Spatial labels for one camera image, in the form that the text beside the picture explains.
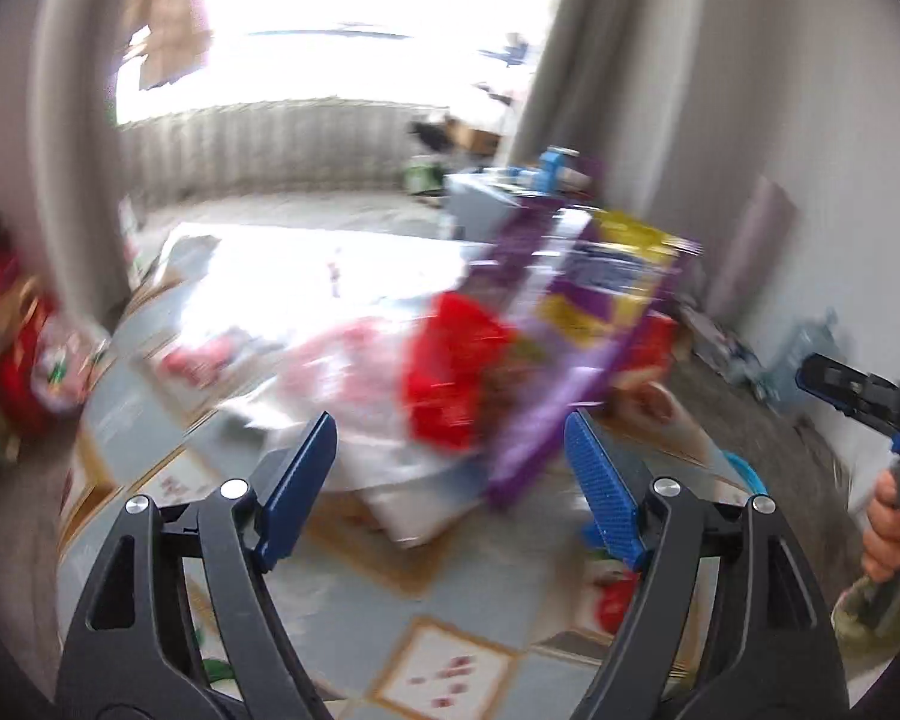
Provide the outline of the right hand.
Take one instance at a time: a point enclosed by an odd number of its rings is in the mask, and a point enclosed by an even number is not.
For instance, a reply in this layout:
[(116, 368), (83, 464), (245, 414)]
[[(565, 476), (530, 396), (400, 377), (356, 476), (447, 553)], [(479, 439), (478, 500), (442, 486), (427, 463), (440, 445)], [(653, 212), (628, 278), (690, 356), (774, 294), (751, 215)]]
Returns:
[(873, 582), (888, 583), (900, 573), (898, 483), (889, 470), (878, 476), (866, 506), (862, 544), (862, 567), (866, 577)]

